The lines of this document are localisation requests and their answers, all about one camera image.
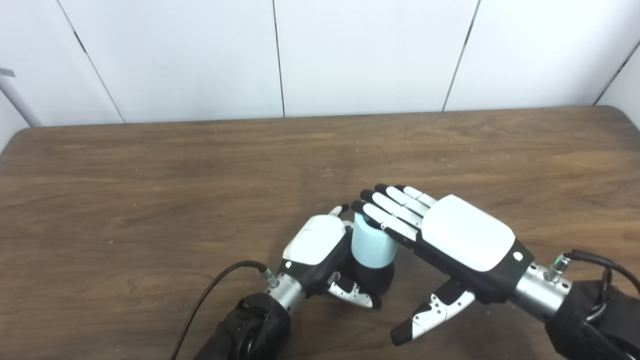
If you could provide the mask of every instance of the robotic finger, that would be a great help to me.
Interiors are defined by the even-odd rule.
[[[395,346],[407,343],[441,323],[453,318],[476,299],[452,279],[431,294],[430,302],[423,302],[413,316],[391,330],[391,341]]]
[[[341,275],[339,272],[333,273],[334,280],[329,284],[327,292],[338,299],[366,307],[368,309],[379,309],[382,307],[380,298],[370,295],[362,290],[362,287],[355,281]]]

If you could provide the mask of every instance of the wooden table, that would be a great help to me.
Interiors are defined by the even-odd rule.
[[[277,266],[308,217],[376,183],[454,193],[542,264],[580,247],[640,274],[639,178],[640,136],[609,107],[27,129],[0,156],[0,358],[167,359],[212,276]],[[511,304],[396,348],[391,328],[445,279],[404,249],[396,267],[379,311],[306,301],[281,358],[560,358]],[[254,270],[228,276],[182,358],[263,289]]]

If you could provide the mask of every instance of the blue cylinder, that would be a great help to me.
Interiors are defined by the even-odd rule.
[[[351,251],[360,264],[368,268],[383,268],[393,262],[397,248],[397,242],[387,233],[369,226],[366,219],[356,213]]]

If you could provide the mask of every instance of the robotic hand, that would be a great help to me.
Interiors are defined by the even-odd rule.
[[[261,270],[269,286],[262,293],[242,298],[200,349],[195,360],[275,359],[289,340],[291,315],[312,296],[324,292],[368,308],[380,300],[344,275],[351,252],[352,224],[337,206],[327,215],[310,218],[282,254],[278,275]]]
[[[401,245],[451,278],[391,332],[411,341],[463,311],[474,300],[511,301],[545,324],[555,350],[568,359],[640,359],[640,300],[611,286],[611,270],[640,282],[611,260],[574,250],[550,268],[513,231],[464,200],[436,200],[409,186],[379,184],[351,207]],[[605,267],[602,280],[571,282],[571,260]]]

